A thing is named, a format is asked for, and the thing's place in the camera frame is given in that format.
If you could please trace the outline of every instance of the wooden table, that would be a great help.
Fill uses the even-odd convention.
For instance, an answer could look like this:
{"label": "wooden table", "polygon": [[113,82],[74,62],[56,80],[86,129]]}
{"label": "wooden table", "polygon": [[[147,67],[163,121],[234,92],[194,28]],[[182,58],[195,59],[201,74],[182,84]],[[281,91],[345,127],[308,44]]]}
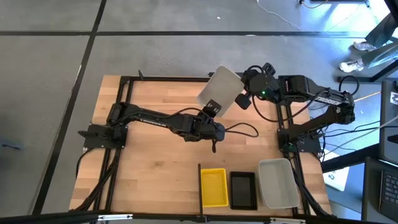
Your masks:
{"label": "wooden table", "polygon": [[[105,124],[111,105],[116,100],[119,80],[120,76],[104,76],[92,123]],[[203,82],[136,81],[131,103],[169,114],[187,107],[202,109],[202,106],[197,104],[196,97],[205,85]],[[302,103],[292,104],[292,112],[295,113],[302,106]],[[276,107],[272,103],[258,101],[258,108],[264,116],[277,119]],[[308,111],[294,118],[297,124],[307,120]],[[225,168],[229,178],[230,171],[255,172],[260,160],[283,157],[277,143],[278,124],[264,121],[252,106],[242,110],[233,104],[224,116],[216,118],[216,121],[223,123],[225,127],[247,122],[258,129],[259,137],[250,138],[226,133],[225,140],[217,143],[217,153],[213,154],[211,141],[184,142],[168,129],[140,122],[129,123],[127,143],[121,154],[111,211],[199,214],[199,163],[202,169]],[[236,130],[253,133],[253,130],[246,127]],[[82,159],[70,202],[71,209],[79,206],[97,184],[103,156],[104,149],[95,149]],[[309,153],[301,153],[300,156],[307,188],[323,209],[331,213],[319,161]],[[108,186],[104,188],[100,208],[104,208],[107,188]],[[257,191],[258,211],[219,207],[204,208],[203,213],[281,217],[292,215],[291,209],[270,209],[264,206],[260,195]]]}

